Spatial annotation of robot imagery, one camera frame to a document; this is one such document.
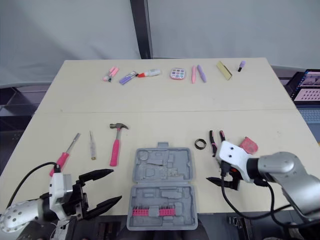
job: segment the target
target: pink pen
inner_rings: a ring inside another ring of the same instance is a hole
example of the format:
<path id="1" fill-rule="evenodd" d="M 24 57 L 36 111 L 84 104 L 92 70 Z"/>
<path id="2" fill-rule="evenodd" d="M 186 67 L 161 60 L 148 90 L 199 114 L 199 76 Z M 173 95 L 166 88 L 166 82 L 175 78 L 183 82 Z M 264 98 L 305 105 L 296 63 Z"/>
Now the pink pen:
<path id="1" fill-rule="evenodd" d="M 70 155 L 70 152 L 71 152 L 71 149 L 72 147 L 74 146 L 74 144 L 76 143 L 76 141 L 78 140 L 80 136 L 80 133 L 77 133 L 74 137 L 74 139 L 72 140 L 72 143 L 70 144 L 70 146 L 68 147 L 68 149 L 66 150 L 66 152 L 63 152 L 61 154 L 61 156 L 59 157 L 59 159 L 56 161 L 57 164 L 60 165 L 60 169 L 62 170 L 62 168 L 64 167 L 69 155 Z M 52 170 L 50 171 L 50 177 L 52 177 L 54 174 L 54 169 L 52 168 Z"/>
<path id="2" fill-rule="evenodd" d="M 117 74 L 118 71 L 119 71 L 119 68 L 116 67 L 116 66 L 113 66 L 113 67 L 109 70 L 108 74 L 103 77 L 102 80 L 105 81 L 105 82 L 106 82 L 106 81 L 111 82 L 112 78 Z"/>
<path id="3" fill-rule="evenodd" d="M 194 84 L 195 82 L 196 82 L 196 66 L 192 66 L 191 83 Z"/>

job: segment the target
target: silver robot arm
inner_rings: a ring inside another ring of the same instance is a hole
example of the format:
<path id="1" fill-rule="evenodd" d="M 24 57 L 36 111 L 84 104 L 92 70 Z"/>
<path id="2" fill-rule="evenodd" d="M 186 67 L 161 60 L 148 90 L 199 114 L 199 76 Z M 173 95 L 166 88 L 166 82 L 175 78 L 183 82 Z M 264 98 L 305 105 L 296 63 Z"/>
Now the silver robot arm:
<path id="1" fill-rule="evenodd" d="M 223 141 L 216 159 L 230 164 L 231 174 L 238 173 L 248 183 L 266 180 L 281 185 L 283 195 L 303 221 L 320 219 L 320 180 L 307 173 L 296 155 L 277 152 L 253 158 L 241 147 Z"/>
<path id="2" fill-rule="evenodd" d="M 73 215 L 78 221 L 89 220 L 107 212 L 122 196 L 110 198 L 87 211 L 89 204 L 83 186 L 86 185 L 85 182 L 101 179 L 112 172 L 112 169 L 99 169 L 82 174 L 74 185 L 70 174 L 55 172 L 50 181 L 49 192 L 38 199 L 15 203 L 5 210 L 0 216 L 0 230 L 15 233 L 31 221 L 43 224 L 58 219 L 68 220 Z"/>

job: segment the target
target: gray plastic tool case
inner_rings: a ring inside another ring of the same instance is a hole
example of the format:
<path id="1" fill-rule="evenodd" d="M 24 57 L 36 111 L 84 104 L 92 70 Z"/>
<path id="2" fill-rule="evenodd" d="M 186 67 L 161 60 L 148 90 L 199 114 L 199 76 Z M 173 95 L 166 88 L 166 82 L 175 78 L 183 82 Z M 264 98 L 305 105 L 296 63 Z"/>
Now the gray plastic tool case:
<path id="1" fill-rule="evenodd" d="M 198 226 L 191 152 L 186 147 L 139 148 L 126 226 L 132 231 L 194 230 Z M 133 216 L 134 209 L 148 209 L 148 216 Z M 159 216 L 160 209 L 175 209 L 174 216 Z"/>

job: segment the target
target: hammer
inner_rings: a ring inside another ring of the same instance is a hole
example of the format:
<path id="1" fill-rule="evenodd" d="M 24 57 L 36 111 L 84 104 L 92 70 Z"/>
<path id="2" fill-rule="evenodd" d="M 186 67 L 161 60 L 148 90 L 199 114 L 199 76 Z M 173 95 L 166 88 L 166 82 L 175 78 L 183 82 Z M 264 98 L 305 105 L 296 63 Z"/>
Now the hammer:
<path id="1" fill-rule="evenodd" d="M 120 147 L 120 130 L 122 128 L 125 129 L 129 129 L 126 125 L 124 125 L 123 123 L 116 123 L 116 124 L 110 124 L 110 128 L 111 129 L 115 129 L 116 128 L 116 137 L 113 143 L 113 147 L 112 147 L 112 155 L 111 155 L 111 161 L 110 161 L 110 166 L 111 167 L 115 167 L 118 164 L 118 154 L 119 154 L 119 147 Z"/>

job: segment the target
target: laptop screen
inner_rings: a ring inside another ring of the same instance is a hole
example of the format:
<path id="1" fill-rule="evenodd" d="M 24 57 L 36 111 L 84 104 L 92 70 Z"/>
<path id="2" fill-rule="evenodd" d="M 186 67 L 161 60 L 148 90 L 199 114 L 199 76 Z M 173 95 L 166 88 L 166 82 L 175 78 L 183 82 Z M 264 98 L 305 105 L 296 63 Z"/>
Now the laptop screen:
<path id="1" fill-rule="evenodd" d="M 297 106 L 320 106 L 320 70 L 307 69 L 291 98 Z"/>

